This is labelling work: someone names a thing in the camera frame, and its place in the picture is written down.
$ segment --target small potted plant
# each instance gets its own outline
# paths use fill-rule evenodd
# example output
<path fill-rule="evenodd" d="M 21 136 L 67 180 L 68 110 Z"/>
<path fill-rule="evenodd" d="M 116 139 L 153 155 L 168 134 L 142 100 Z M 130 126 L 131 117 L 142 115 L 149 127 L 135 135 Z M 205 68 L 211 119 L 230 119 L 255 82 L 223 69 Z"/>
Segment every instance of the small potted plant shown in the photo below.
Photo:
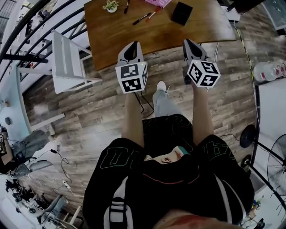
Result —
<path fill-rule="evenodd" d="M 107 11 L 109 13 L 114 13 L 117 10 L 117 7 L 119 6 L 118 3 L 119 2 L 117 2 L 117 1 L 109 1 L 109 0 L 107 0 L 106 1 L 106 5 L 103 6 L 102 8 L 103 9 L 107 9 Z"/>

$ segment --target wooden floor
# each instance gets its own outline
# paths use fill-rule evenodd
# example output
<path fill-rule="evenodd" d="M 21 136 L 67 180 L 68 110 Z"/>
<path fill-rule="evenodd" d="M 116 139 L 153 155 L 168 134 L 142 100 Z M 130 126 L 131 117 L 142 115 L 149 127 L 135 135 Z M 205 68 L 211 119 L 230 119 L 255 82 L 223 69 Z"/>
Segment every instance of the wooden floor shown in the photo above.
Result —
<path fill-rule="evenodd" d="M 236 24 L 241 30 L 251 61 L 285 58 L 286 39 L 278 37 L 270 19 L 260 5 L 241 16 Z M 213 60 L 217 43 L 203 44 L 208 56 Z M 184 66 L 182 47 L 146 55 L 148 62 L 148 81 L 145 97 L 151 102 L 158 81 L 170 85 L 169 96 L 184 115 L 192 120 L 193 92 L 185 86 L 182 77 Z M 255 124 L 256 108 L 253 97 L 253 85 L 248 62 L 241 41 L 220 42 L 218 67 L 221 78 L 213 89 L 209 90 L 209 105 L 218 136 L 232 133 L 239 137 L 248 124 Z M 114 66 L 96 72 L 92 60 L 85 63 L 90 77 L 102 77 L 103 82 L 78 92 L 55 94 L 51 76 L 42 78 L 24 94 L 24 101 L 31 124 L 65 113 L 66 117 L 54 122 L 55 144 L 60 145 L 60 153 L 70 164 L 63 167 L 72 179 L 71 189 L 74 195 L 59 188 L 60 178 L 65 179 L 60 167 L 60 158 L 46 153 L 45 159 L 54 166 L 22 178 L 22 182 L 38 193 L 44 192 L 54 198 L 52 188 L 68 200 L 67 209 L 73 212 L 82 204 L 84 190 L 96 166 L 101 151 L 114 139 L 121 136 L 121 124 L 125 95 L 119 87 Z M 151 109 L 144 103 L 144 116 Z M 252 148 L 242 149 L 232 136 L 223 137 L 232 149 L 237 161 L 252 153 Z"/>

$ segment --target shoe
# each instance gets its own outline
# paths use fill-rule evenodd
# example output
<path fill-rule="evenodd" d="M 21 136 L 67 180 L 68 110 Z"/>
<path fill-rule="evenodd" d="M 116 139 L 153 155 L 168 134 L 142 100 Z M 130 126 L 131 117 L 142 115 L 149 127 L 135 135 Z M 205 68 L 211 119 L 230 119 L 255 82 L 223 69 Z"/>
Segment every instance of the shoe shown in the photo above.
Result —
<path fill-rule="evenodd" d="M 166 91 L 166 84 L 165 84 L 163 81 L 160 81 L 160 82 L 157 84 L 157 90 Z"/>

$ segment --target brown tabletop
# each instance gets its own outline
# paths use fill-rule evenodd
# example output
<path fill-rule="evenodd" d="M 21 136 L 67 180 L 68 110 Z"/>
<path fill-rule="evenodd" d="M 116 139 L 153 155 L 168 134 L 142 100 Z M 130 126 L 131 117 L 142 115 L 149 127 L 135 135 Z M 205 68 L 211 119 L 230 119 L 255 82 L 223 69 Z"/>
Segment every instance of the brown tabletop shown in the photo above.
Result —
<path fill-rule="evenodd" d="M 157 7 L 144 0 L 121 0 L 117 11 L 109 13 L 102 6 L 106 0 L 92 0 L 84 5 L 89 43 L 97 70 L 117 63 L 119 52 L 130 42 L 139 41 L 143 54 L 182 46 L 189 38 L 197 43 L 236 40 L 233 29 L 216 0 L 180 0 L 193 7 L 185 24 L 171 21 L 178 0 L 172 0 L 148 23 L 132 23 Z"/>

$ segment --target fan base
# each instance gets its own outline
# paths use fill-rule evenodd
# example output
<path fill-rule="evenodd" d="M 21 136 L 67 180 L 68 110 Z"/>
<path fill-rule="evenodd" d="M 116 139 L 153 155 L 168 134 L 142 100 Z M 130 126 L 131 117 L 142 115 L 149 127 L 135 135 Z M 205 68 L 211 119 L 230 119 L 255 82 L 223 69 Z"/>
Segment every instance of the fan base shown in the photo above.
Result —
<path fill-rule="evenodd" d="M 256 128 L 253 125 L 248 125 L 241 133 L 240 146 L 247 148 L 252 144 L 256 137 Z"/>
<path fill-rule="evenodd" d="M 245 166 L 248 165 L 248 163 L 250 163 L 250 161 L 251 161 L 251 155 L 250 155 L 250 154 L 249 154 L 249 155 L 246 155 L 246 156 L 244 157 L 244 159 L 242 159 L 240 166 L 241 166 L 242 168 L 244 168 Z"/>

